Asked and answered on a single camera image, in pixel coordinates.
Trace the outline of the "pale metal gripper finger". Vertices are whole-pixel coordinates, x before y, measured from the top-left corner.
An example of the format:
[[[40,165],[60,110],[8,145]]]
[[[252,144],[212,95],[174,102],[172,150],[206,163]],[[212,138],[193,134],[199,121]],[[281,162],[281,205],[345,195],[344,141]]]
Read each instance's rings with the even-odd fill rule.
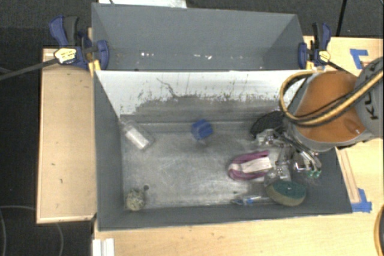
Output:
[[[274,166],[268,170],[264,176],[264,187],[267,187],[272,183],[280,180],[282,172],[281,162],[276,160],[276,162],[274,162]]]
[[[292,180],[292,161],[290,159],[281,165],[281,179],[288,182]]]

